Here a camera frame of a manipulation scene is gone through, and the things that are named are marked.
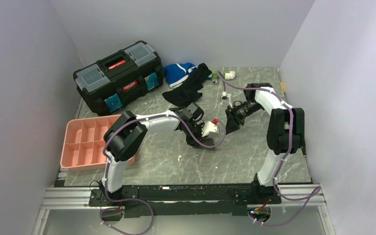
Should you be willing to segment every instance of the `pink tray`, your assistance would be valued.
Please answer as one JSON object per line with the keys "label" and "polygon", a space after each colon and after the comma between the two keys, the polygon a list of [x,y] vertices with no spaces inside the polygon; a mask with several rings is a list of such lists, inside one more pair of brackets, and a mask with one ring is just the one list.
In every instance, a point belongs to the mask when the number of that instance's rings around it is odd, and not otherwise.
{"label": "pink tray", "polygon": [[[67,124],[60,165],[80,171],[103,168],[107,159],[102,150],[103,136],[120,115],[71,120]],[[135,156],[129,165],[135,162]]]}

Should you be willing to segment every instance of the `wall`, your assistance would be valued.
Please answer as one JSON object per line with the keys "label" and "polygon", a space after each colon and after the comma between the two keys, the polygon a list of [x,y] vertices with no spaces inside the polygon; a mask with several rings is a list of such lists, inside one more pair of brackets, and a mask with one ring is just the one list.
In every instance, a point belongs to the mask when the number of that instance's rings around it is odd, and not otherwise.
{"label": "wall", "polygon": [[280,76],[337,234],[376,234],[376,1],[316,0]]}
{"label": "wall", "polygon": [[51,0],[85,64],[138,40],[170,63],[280,66],[314,0]]}
{"label": "wall", "polygon": [[31,234],[56,178],[82,66],[46,0],[0,0],[0,235]]}

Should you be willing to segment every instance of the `table surface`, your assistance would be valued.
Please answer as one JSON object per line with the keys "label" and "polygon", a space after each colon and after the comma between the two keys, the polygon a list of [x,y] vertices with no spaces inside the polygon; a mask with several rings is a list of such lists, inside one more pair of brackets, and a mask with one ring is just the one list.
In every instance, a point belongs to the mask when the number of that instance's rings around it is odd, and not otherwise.
{"label": "table surface", "polygon": [[[276,93],[284,98],[276,68],[210,68],[213,72],[235,71],[235,79],[230,83],[245,87],[248,83],[269,82]],[[170,87],[164,82],[147,95],[138,98],[127,107],[114,114],[130,110],[137,115],[164,112],[174,107],[161,95]],[[196,102],[204,110],[204,121],[218,118],[227,121],[225,109],[228,101],[221,100],[223,84],[214,85],[204,82],[200,90],[202,97]],[[235,100],[245,101],[243,91],[227,88]],[[79,107],[78,118],[97,117],[85,102]],[[269,114],[258,111],[246,118],[245,126],[226,136],[222,145],[215,151],[195,149],[185,142],[185,134],[179,131],[156,133],[147,136],[136,156],[136,162],[126,168],[123,183],[127,185],[164,185],[164,184],[229,184],[249,183],[261,169],[267,155],[266,143]],[[221,134],[213,136],[218,142]],[[92,180],[100,180],[104,169],[89,171],[68,171],[65,186],[88,186]],[[299,150],[290,157],[280,173],[284,183],[307,183],[310,176],[306,161]]]}

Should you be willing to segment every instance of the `transparent compartment lid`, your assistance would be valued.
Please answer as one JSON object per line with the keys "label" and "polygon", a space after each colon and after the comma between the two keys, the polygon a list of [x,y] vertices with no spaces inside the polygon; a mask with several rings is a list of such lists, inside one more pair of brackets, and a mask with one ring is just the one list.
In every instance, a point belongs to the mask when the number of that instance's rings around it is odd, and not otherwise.
{"label": "transparent compartment lid", "polygon": [[143,44],[142,42],[124,50],[139,67],[156,58],[154,51],[148,44]]}
{"label": "transparent compartment lid", "polygon": [[88,92],[92,92],[97,88],[107,84],[110,80],[104,75],[98,65],[92,65],[78,72],[75,80],[77,86],[83,90],[86,88]]}

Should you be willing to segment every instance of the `red object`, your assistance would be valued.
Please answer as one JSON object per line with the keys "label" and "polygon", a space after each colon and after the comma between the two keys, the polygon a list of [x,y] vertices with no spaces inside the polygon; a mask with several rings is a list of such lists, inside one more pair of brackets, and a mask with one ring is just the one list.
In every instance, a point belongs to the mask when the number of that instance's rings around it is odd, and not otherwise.
{"label": "red object", "polygon": [[123,90],[124,92],[125,92],[125,91],[128,91],[128,90],[130,90],[132,87],[136,86],[137,84],[138,84],[138,82],[135,80],[135,81],[133,81],[133,82],[127,84],[126,86],[124,86],[124,87],[122,88],[122,90]]}
{"label": "red object", "polygon": [[112,69],[116,68],[117,66],[119,66],[121,64],[124,64],[124,62],[126,62],[126,61],[125,60],[121,60],[121,61],[117,62],[116,64],[110,66],[108,69],[112,70]]}

